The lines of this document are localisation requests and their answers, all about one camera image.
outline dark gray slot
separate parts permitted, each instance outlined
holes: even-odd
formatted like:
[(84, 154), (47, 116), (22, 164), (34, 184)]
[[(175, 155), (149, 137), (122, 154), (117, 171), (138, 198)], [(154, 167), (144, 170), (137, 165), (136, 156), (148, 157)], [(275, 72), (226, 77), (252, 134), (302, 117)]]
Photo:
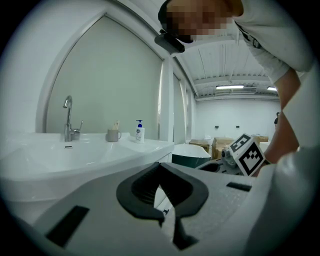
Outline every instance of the dark gray slot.
[(199, 170), (207, 171), (207, 172), (212, 172), (216, 173), (219, 170), (220, 164), (213, 162), (213, 163), (208, 163)]
[(57, 246), (64, 247), (77, 227), (87, 215), (89, 209), (75, 206), (60, 222), (46, 235)]
[(233, 188), (233, 189), (247, 191), (247, 192), (249, 192), (251, 190), (251, 186), (250, 185), (239, 184), (239, 183), (235, 183), (235, 182), (230, 182), (226, 186), (230, 187), (230, 188)]

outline soap dispenser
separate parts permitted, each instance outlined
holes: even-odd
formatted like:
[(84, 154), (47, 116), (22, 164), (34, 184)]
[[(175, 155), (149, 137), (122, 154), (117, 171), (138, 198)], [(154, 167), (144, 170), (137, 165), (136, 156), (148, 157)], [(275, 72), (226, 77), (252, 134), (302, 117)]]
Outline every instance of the soap dispenser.
[(142, 120), (139, 121), (138, 127), (135, 129), (135, 142), (136, 143), (145, 143), (145, 128), (142, 127)]

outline sleeve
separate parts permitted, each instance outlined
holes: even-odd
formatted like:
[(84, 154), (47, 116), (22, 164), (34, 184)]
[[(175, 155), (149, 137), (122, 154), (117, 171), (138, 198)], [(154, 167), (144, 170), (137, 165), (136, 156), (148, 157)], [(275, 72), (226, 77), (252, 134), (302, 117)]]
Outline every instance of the sleeve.
[(264, 68), (272, 84), (287, 73), (290, 67), (285, 62), (273, 56), (263, 47), (255, 48), (248, 40), (244, 39), (244, 41), (253, 57)]

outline toothbrush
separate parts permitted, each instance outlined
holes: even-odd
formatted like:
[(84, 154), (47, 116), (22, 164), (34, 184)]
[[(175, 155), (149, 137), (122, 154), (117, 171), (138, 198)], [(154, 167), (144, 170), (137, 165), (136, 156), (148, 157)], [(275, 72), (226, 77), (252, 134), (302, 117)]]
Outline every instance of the toothbrush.
[(114, 125), (113, 125), (113, 130), (118, 130), (118, 128), (119, 128), (119, 123), (120, 123), (120, 121), (119, 120), (117, 120), (115, 123), (114, 123)]

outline cardboard box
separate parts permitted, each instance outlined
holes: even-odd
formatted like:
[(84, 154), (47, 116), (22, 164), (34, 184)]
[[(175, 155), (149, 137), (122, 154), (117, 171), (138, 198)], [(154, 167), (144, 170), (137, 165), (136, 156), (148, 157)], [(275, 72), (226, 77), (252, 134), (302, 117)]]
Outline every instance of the cardboard box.
[(207, 153), (209, 153), (209, 143), (206, 140), (192, 139), (189, 142), (190, 145), (196, 145), (202, 147)]
[(260, 142), (260, 149), (262, 150), (263, 153), (265, 153), (265, 151), (267, 150), (267, 148), (269, 147), (270, 142)]
[(214, 137), (212, 142), (212, 153), (211, 159), (219, 159), (221, 158), (221, 152), (223, 149), (226, 149), (232, 142), (233, 138), (228, 137)]
[(252, 137), (259, 146), (260, 146), (260, 142), (268, 142), (269, 141), (268, 136), (252, 135)]

